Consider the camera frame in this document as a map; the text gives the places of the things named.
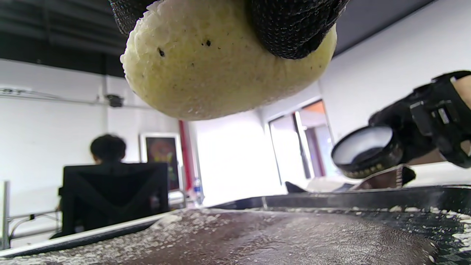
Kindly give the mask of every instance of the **floured surface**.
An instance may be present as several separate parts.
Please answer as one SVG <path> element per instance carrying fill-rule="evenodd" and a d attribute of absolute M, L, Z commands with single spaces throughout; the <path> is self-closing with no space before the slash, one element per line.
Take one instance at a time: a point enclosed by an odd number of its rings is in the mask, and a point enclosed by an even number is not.
<path fill-rule="evenodd" d="M 0 265 L 417 265 L 435 244 L 353 216 L 184 210 L 135 234 Z"/>

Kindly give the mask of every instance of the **metal railing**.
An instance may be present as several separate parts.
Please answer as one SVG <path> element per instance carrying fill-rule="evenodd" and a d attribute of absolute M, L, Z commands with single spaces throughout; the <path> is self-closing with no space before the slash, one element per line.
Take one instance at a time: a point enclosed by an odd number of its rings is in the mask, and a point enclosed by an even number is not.
<path fill-rule="evenodd" d="M 41 228 L 37 229 L 34 231 L 28 231 L 28 232 L 20 232 L 16 234 L 10 234 L 10 223 L 14 220 L 17 219 L 25 219 L 28 217 L 39 217 L 39 216 L 44 216 L 44 215 L 50 215 L 50 214 L 56 214 L 57 211 L 47 211 L 47 212 L 39 212 L 39 213 L 31 213 L 31 214 L 22 214 L 22 215 L 15 215 L 15 216 L 9 216 L 9 205 L 10 205 L 10 182 L 5 181 L 3 185 L 3 216 L 2 216 L 2 231 L 1 231 L 1 246 L 0 250 L 5 250 L 9 249 L 11 247 L 10 242 L 11 240 L 14 239 L 20 239 L 20 238 L 27 238 L 27 237 L 32 237 L 32 236 L 37 236 L 37 235 L 42 235 L 42 234 L 47 234 L 47 233 L 52 233 L 52 232 L 58 232 L 57 230 L 60 229 L 60 225 L 56 225 L 54 228 L 49 227 L 49 228 Z M 180 191 L 181 193 L 181 198 L 178 199 L 171 199 L 169 200 L 169 203 L 171 204 L 171 207 L 174 208 L 186 208 L 187 207 L 187 198 L 186 198 L 186 193 L 183 191 Z"/>

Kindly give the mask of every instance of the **window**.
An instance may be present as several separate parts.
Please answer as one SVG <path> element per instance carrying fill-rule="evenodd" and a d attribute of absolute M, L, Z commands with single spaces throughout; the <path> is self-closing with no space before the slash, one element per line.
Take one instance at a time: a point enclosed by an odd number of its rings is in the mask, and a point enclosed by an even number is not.
<path fill-rule="evenodd" d="M 318 101 L 306 106 L 299 111 L 299 114 L 306 135 L 314 176 L 323 177 L 338 174 L 339 171 L 330 157 L 333 143 L 324 103 Z"/>
<path fill-rule="evenodd" d="M 300 144 L 294 115 L 287 115 L 269 123 L 278 172 L 282 183 L 302 183 L 309 178 L 307 161 Z"/>
<path fill-rule="evenodd" d="M 316 102 L 269 122 L 282 183 L 338 174 L 330 153 L 333 143 L 324 103 Z"/>

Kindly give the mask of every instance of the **dark tray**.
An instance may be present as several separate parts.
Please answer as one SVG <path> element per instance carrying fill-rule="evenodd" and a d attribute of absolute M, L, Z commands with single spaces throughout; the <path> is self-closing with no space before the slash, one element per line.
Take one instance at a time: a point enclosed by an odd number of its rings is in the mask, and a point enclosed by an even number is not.
<path fill-rule="evenodd" d="M 388 212 L 394 206 L 416 207 L 423 209 L 418 213 Z M 463 233 L 464 224 L 456 218 L 447 218 L 446 214 L 433 213 L 431 208 L 454 211 L 471 215 L 471 187 L 435 186 L 414 187 L 399 190 L 359 190 L 342 193 L 289 194 L 242 199 L 214 206 L 221 209 L 249 209 L 289 211 L 297 208 L 301 211 L 317 211 L 355 215 L 369 220 L 382 222 L 390 226 L 422 235 L 440 245 L 440 265 L 469 265 L 471 253 L 459 253 L 462 245 L 451 236 Z M 28 251 L 16 252 L 8 256 L 31 256 L 40 253 L 63 250 L 96 243 L 106 239 L 143 230 L 153 222 L 139 224 L 117 231 L 83 237 L 65 243 L 49 245 Z"/>

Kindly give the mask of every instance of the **dough ball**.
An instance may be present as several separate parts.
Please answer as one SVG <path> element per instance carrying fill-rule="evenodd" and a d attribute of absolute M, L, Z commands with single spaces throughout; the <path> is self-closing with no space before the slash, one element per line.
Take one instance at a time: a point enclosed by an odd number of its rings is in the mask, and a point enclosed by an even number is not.
<path fill-rule="evenodd" d="M 332 59 L 335 26 L 304 59 L 266 51 L 245 0 L 160 0 L 130 33 L 121 56 L 134 92 L 156 110 L 206 120 L 287 98 L 315 82 Z"/>

